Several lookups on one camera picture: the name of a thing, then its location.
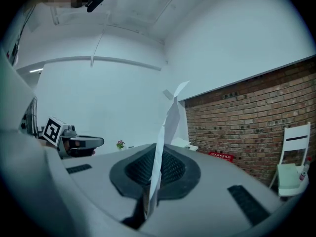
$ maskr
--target red object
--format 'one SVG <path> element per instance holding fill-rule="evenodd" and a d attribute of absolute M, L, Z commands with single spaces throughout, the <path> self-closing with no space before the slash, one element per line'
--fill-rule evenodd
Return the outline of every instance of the red object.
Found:
<path fill-rule="evenodd" d="M 232 155 L 226 155 L 226 154 L 220 154 L 220 153 L 214 153 L 214 152 L 209 152 L 208 155 L 214 156 L 217 158 L 221 158 L 221 159 L 227 160 L 229 162 L 233 162 L 233 159 L 234 159 L 234 156 L 232 156 Z"/>

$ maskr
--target white paper strip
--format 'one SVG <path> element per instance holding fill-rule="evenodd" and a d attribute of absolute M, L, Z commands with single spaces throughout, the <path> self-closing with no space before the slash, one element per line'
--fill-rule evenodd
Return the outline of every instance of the white paper strip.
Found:
<path fill-rule="evenodd" d="M 158 134 L 158 140 L 155 151 L 155 159 L 151 177 L 150 191 L 149 191 L 149 204 L 148 204 L 148 216 L 154 211 L 157 205 L 157 193 L 160 188 L 160 180 L 161 180 L 161 162 L 162 162 L 162 152 L 163 146 L 166 144 L 171 144 L 173 140 L 174 134 L 177 130 L 179 121 L 180 121 L 180 112 L 178 108 L 178 95 L 181 90 L 189 83 L 189 81 L 181 83 L 174 95 L 173 95 L 173 103 L 167 112 L 167 116 L 160 128 Z"/>

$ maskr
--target brick wall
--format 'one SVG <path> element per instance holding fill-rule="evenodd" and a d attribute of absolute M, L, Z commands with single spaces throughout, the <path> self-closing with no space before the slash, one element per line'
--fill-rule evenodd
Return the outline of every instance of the brick wall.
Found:
<path fill-rule="evenodd" d="M 186 100 L 189 140 L 201 153 L 234 155 L 234 163 L 269 184 L 285 127 L 311 122 L 308 156 L 316 156 L 316 58 Z M 299 163 L 300 151 L 285 162 Z"/>

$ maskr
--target chair leg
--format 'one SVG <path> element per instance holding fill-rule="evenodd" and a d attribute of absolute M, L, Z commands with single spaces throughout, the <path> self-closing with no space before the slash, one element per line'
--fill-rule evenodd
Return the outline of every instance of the chair leg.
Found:
<path fill-rule="evenodd" d="M 275 175 L 274 175 L 274 177 L 273 177 L 273 179 L 272 179 L 272 181 L 271 181 L 271 183 L 270 183 L 269 189 L 271 189 L 272 184 L 273 184 L 273 183 L 275 182 L 275 180 L 276 180 L 276 177 L 277 177 L 277 171 L 276 171 L 276 173 L 275 173 Z"/>

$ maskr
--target white ceiling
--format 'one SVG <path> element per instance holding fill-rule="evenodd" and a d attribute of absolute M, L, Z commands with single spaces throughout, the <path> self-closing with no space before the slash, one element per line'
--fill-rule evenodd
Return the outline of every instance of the white ceiling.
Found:
<path fill-rule="evenodd" d="M 104 0 L 92 13 L 86 7 L 52 8 L 38 5 L 28 24 L 38 26 L 106 24 L 142 33 L 161 43 L 203 0 Z"/>

